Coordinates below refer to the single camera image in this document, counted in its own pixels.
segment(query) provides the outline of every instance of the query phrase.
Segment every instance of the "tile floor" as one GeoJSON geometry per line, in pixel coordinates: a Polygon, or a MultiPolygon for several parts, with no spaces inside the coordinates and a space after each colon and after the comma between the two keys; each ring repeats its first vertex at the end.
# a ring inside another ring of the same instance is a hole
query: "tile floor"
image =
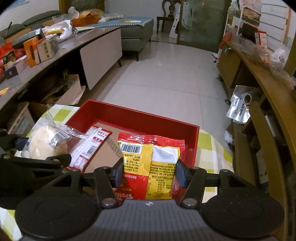
{"type": "Polygon", "coordinates": [[[153,35],[151,37],[151,41],[173,43],[173,44],[177,43],[177,39],[170,38],[170,33],[161,32],[161,30],[159,30],[158,34],[156,34],[156,30],[153,30],[153,35]]]}
{"type": "Polygon", "coordinates": [[[124,58],[103,76],[80,103],[95,99],[199,125],[231,153],[225,129],[228,105],[211,52],[151,42],[139,62],[124,58]]]}

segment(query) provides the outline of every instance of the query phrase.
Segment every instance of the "table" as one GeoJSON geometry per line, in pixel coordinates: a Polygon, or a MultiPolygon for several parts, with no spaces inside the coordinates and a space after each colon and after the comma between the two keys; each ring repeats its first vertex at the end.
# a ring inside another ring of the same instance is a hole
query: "table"
{"type": "MultiPolygon", "coordinates": [[[[79,109],[79,107],[54,105],[49,109],[56,124],[66,123],[79,109]]],[[[195,166],[204,168],[208,173],[218,174],[220,169],[228,169],[233,172],[232,156],[215,140],[213,136],[200,130],[195,166]]],[[[217,195],[217,187],[206,187],[203,202],[207,202],[211,197],[217,195]]],[[[0,208],[1,227],[12,240],[18,240],[21,237],[15,219],[14,210],[0,208]]]]}
{"type": "Polygon", "coordinates": [[[75,50],[80,50],[86,79],[91,89],[122,56],[120,29],[119,27],[96,28],[72,35],[59,44],[59,51],[52,59],[31,68],[27,67],[19,75],[4,80],[0,84],[0,90],[5,88],[9,90],[0,97],[0,110],[33,78],[75,50]]]}

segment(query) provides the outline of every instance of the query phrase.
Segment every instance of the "orange basket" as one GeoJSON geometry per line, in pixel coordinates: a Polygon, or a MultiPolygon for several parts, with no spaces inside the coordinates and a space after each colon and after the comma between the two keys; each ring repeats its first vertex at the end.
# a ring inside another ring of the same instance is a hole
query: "orange basket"
{"type": "Polygon", "coordinates": [[[89,15],[84,18],[76,18],[72,20],[72,25],[74,28],[76,27],[84,27],[91,24],[96,24],[99,21],[98,15],[89,15]]]}

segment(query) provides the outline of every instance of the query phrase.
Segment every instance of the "glass door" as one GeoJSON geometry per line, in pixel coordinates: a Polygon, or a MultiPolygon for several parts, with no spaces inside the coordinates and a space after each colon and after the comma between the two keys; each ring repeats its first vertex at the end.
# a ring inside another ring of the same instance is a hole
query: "glass door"
{"type": "Polygon", "coordinates": [[[177,43],[218,52],[229,0],[182,0],[177,43]]]}

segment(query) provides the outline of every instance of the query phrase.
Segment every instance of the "blue blanket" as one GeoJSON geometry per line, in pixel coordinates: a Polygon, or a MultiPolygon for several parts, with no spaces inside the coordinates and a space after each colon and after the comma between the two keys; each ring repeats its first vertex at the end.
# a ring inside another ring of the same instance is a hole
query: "blue blanket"
{"type": "Polygon", "coordinates": [[[148,17],[125,17],[123,19],[110,20],[104,23],[96,23],[96,24],[88,25],[88,27],[92,26],[95,28],[105,28],[105,27],[128,26],[128,25],[140,25],[144,27],[146,23],[152,20],[153,18],[148,18],[148,17]]]}

